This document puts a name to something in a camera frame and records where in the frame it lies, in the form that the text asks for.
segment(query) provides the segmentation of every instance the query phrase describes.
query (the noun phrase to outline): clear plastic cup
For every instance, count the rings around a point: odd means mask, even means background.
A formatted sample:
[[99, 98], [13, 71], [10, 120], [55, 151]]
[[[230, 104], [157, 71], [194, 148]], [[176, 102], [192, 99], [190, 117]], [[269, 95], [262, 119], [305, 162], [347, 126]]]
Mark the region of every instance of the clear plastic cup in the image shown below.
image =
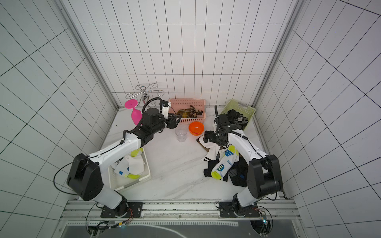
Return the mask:
[[175, 129], [176, 138], [180, 142], [186, 141], [188, 138], [188, 127], [184, 125], [178, 125]]

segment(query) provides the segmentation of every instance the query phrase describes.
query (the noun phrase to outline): orange bowl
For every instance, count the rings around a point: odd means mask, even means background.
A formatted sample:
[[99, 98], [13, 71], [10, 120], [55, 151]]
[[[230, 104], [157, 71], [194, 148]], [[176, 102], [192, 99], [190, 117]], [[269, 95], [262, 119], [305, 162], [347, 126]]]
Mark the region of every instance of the orange bowl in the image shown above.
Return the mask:
[[204, 132], [204, 125], [201, 122], [194, 121], [189, 124], [189, 132], [194, 136], [199, 136]]

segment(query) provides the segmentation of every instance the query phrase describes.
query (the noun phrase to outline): light green plastic basket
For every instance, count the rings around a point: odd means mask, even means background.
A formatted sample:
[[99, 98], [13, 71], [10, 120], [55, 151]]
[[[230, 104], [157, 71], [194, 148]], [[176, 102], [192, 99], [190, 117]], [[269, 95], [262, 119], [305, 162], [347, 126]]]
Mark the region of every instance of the light green plastic basket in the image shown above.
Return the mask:
[[241, 103], [237, 100], [231, 99], [229, 101], [229, 103], [225, 106], [224, 110], [222, 110], [221, 114], [227, 113], [231, 109], [234, 109], [237, 112], [241, 113], [244, 117], [247, 117], [247, 119], [249, 119], [249, 121], [251, 120], [252, 116], [255, 113], [254, 107], [250, 107], [250, 106], [248, 106], [244, 103]]

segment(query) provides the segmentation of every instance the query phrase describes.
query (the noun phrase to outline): pink plastic basket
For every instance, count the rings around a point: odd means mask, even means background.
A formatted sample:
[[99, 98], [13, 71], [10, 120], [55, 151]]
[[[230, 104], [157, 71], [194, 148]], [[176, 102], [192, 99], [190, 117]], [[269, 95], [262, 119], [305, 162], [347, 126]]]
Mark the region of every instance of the pink plastic basket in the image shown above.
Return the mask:
[[204, 113], [199, 115], [198, 118], [182, 118], [180, 123], [191, 124], [194, 121], [199, 121], [204, 123], [206, 115], [205, 115], [205, 100], [204, 99], [183, 99], [183, 98], [171, 98], [169, 101], [172, 103], [171, 107], [176, 112], [180, 109], [189, 108], [190, 105], [194, 106], [198, 110], [202, 110]]

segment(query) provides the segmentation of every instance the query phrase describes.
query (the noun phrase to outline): white tiled wall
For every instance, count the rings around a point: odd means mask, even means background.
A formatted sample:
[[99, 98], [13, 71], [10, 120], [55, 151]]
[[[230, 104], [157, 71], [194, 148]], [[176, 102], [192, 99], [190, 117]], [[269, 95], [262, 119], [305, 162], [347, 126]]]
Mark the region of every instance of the white tiled wall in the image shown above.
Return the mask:
[[252, 104], [296, 3], [62, 1], [120, 106], [150, 83], [164, 99]]
[[380, 236], [380, 7], [307, 0], [256, 105], [310, 238]]
[[[0, 2], [0, 237], [51, 237], [72, 195], [53, 176], [115, 114], [50, 0]], [[65, 187], [69, 166], [56, 177]]]

